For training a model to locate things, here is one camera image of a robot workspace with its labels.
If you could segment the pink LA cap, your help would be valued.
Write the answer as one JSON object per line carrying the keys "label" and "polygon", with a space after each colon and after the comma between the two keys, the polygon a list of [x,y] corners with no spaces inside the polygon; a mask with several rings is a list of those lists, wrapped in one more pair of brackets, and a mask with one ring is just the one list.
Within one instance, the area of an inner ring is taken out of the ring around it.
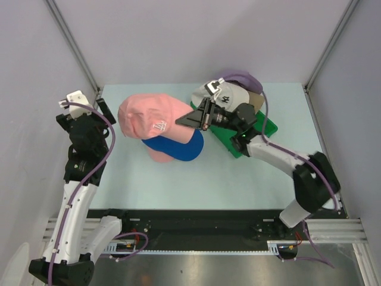
{"label": "pink LA cap", "polygon": [[163,136],[188,143],[194,129],[177,125],[176,120],[192,111],[184,102],[167,94],[135,94],[118,108],[118,123],[124,136],[151,139]]}

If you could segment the white NY cap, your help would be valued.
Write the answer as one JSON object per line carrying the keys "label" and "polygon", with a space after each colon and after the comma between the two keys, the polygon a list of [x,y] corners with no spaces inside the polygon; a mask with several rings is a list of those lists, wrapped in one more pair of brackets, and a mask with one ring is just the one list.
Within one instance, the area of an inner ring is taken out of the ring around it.
{"label": "white NY cap", "polygon": [[[249,92],[233,83],[223,82],[217,89],[220,93],[216,99],[216,104],[227,111],[233,111],[241,103],[250,102]],[[195,107],[199,107],[204,98],[213,99],[213,96],[206,90],[205,86],[200,86],[192,93],[191,103]]]}

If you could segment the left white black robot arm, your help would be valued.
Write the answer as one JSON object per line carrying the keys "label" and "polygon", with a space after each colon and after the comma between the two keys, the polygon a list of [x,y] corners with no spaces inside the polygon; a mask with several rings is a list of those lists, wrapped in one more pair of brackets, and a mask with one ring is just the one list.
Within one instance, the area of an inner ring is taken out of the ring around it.
{"label": "left white black robot arm", "polygon": [[89,285],[95,264],[115,236],[127,237],[131,223],[110,210],[83,238],[89,207],[115,145],[115,118],[103,99],[94,109],[85,95],[73,92],[59,102],[68,114],[56,117],[71,145],[65,166],[64,192],[55,227],[43,255],[29,273],[46,285]]}

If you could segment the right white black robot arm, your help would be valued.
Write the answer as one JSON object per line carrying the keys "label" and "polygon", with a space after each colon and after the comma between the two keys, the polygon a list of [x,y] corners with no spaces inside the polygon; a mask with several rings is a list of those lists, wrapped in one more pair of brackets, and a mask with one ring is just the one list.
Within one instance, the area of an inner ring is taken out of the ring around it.
{"label": "right white black robot arm", "polygon": [[235,135],[230,141],[237,152],[262,160],[293,179],[295,199],[280,212],[279,221],[274,224],[274,231],[281,239],[290,238],[297,224],[329,200],[338,202],[336,193],[341,186],[327,157],[321,152],[296,153],[270,142],[254,128],[257,117],[251,104],[242,103],[233,111],[227,111],[212,99],[204,98],[198,108],[175,122],[199,130],[207,130],[210,126],[232,130]]}

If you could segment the blue mesh cap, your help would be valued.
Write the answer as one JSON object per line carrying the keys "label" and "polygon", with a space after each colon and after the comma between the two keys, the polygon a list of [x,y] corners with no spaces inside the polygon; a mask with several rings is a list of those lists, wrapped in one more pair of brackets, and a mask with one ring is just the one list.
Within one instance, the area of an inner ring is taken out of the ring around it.
{"label": "blue mesh cap", "polygon": [[151,139],[142,139],[147,149],[164,152],[179,161],[192,161],[202,152],[204,137],[199,130],[193,132],[187,143],[180,143],[173,139],[157,136]]}

